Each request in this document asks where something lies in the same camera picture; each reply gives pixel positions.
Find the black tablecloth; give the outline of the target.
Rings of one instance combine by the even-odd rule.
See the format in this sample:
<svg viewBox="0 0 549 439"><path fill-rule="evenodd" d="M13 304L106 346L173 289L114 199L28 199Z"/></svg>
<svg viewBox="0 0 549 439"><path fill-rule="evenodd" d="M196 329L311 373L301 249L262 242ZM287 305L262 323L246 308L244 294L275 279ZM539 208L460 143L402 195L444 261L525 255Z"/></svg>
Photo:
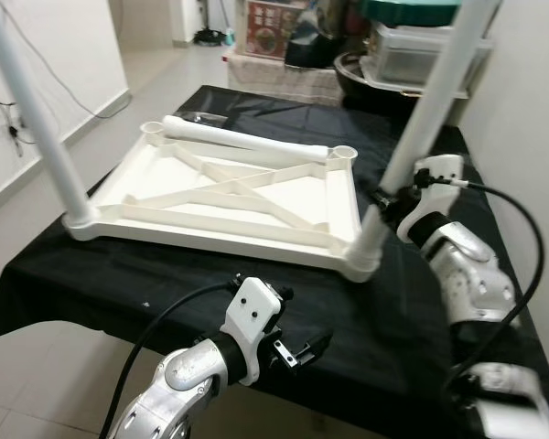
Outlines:
<svg viewBox="0 0 549 439"><path fill-rule="evenodd" d="M278 141L342 144L359 152L354 170L365 191L387 167L403 116L383 116L202 85L176 112L228 117L225 128ZM132 343L146 323L179 297L236 274L290 287L296 297L279 326L299 347L332 327L325 354L295 376L262 378L256 391L283 398L392 439L462 439L439 388L451 344L438 284L416 247L387 240L379 271L363 284L315 267L136 240L78 241L56 220L0 272L0 337L62 321ZM169 354L216 331L228 294L181 306L146 348Z"/></svg>

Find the beige cloth covered bench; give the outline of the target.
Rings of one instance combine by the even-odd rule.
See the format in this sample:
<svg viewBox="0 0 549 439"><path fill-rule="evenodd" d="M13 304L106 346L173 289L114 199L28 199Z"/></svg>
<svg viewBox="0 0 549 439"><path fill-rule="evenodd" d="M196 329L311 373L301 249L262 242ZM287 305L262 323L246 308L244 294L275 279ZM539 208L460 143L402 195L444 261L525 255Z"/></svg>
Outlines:
<svg viewBox="0 0 549 439"><path fill-rule="evenodd" d="M228 85L234 91L330 106L344 100L337 72L286 66L282 61L228 53Z"/></svg>

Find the clear plastic storage container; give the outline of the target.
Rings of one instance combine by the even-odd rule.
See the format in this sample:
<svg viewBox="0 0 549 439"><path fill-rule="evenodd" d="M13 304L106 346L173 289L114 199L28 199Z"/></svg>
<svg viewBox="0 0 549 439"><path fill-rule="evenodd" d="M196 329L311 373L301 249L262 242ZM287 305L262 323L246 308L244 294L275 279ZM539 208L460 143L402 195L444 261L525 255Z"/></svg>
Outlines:
<svg viewBox="0 0 549 439"><path fill-rule="evenodd" d="M389 27L375 22L365 71L375 82L424 87L453 27Z"/></svg>

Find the clear plastic bag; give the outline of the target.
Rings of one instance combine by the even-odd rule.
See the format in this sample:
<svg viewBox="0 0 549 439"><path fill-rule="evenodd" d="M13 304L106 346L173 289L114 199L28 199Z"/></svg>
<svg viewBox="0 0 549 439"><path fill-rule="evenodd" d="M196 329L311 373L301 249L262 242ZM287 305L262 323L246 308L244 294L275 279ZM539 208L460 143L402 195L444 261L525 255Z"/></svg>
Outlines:
<svg viewBox="0 0 549 439"><path fill-rule="evenodd" d="M175 112L174 114L175 117L182 118L184 121L212 126L212 128L224 128L229 121L224 114L210 112Z"/></svg>

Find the white plastic table top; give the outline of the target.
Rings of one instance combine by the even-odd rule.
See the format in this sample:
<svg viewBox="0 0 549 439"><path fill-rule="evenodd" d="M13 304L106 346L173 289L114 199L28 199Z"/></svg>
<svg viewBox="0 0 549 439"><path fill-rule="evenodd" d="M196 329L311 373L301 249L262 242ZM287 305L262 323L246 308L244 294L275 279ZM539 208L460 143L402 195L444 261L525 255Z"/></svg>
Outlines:
<svg viewBox="0 0 549 439"><path fill-rule="evenodd" d="M141 240L341 274L361 230L353 147L329 146L325 163L246 165L192 154L163 134L161 121L142 124L127 155L87 194L99 210L94 225L70 229L64 217L72 238Z"/></svg>

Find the orange lidded storage box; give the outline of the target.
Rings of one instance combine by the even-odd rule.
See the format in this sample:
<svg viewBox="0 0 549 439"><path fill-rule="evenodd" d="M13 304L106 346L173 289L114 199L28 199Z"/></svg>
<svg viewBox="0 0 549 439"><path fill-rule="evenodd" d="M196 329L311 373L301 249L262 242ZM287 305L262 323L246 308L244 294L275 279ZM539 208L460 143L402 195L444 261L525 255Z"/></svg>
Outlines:
<svg viewBox="0 0 549 439"><path fill-rule="evenodd" d="M283 61L287 41L308 0L246 0L238 50L246 56Z"/></svg>

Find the green round pot lid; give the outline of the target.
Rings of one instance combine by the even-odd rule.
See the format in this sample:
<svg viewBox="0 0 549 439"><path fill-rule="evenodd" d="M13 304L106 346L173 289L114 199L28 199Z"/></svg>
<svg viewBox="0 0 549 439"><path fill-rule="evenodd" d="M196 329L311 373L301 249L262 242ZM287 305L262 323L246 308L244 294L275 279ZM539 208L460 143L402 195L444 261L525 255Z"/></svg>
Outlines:
<svg viewBox="0 0 549 439"><path fill-rule="evenodd" d="M462 0L358 0L358 12L386 26L444 27L453 22Z"/></svg>

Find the black bag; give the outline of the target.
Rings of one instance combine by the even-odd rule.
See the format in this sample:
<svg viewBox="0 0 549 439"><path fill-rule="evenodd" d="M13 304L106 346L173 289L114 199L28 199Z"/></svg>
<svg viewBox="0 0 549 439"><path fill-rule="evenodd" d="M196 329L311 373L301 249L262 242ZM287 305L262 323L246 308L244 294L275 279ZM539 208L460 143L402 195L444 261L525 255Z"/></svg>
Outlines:
<svg viewBox="0 0 549 439"><path fill-rule="evenodd" d="M329 37L316 27L298 27L288 39L284 63L291 67L323 70L332 66L342 46L342 37Z"/></svg>

